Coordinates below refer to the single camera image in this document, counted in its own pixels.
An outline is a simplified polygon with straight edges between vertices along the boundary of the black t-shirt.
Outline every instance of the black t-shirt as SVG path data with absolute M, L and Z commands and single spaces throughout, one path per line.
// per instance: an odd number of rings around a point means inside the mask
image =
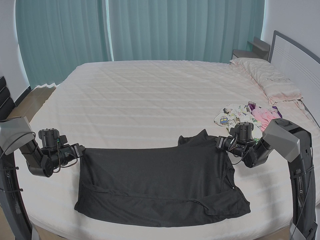
M 101 221 L 149 227 L 203 225 L 249 213 L 215 138 L 202 130 L 180 136 L 175 147 L 87 148 L 74 209 Z

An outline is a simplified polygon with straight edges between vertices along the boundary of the pile of clothes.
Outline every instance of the pile of clothes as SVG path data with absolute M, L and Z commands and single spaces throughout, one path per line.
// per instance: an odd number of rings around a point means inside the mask
M 227 104 L 214 118 L 214 122 L 219 126 L 226 126 L 228 131 L 239 122 L 251 122 L 254 125 L 252 138 L 258 142 L 269 122 L 275 118 L 282 118 L 276 106 L 262 108 L 249 101 L 246 105 Z

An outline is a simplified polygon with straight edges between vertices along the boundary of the white headboard panel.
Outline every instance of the white headboard panel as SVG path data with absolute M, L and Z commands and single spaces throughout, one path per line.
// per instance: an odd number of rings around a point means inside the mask
M 295 83 L 303 104 L 320 124 L 320 58 L 291 38 L 274 31 L 269 62 Z

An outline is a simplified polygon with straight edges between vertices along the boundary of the wall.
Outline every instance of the wall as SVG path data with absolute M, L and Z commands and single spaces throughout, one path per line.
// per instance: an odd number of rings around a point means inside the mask
M 15 2 L 0 0 L 0 76 L 5 77 L 14 102 L 29 87 L 18 45 Z
M 320 57 L 320 0 L 266 0 L 265 6 L 263 41 L 271 45 L 278 30 Z

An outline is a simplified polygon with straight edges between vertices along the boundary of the teal curtain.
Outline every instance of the teal curtain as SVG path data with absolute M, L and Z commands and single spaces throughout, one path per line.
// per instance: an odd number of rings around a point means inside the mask
M 114 60 L 228 62 L 261 37 L 265 0 L 108 0 Z
M 59 84 L 86 62 L 112 59 L 105 0 L 16 0 L 16 26 L 31 88 Z

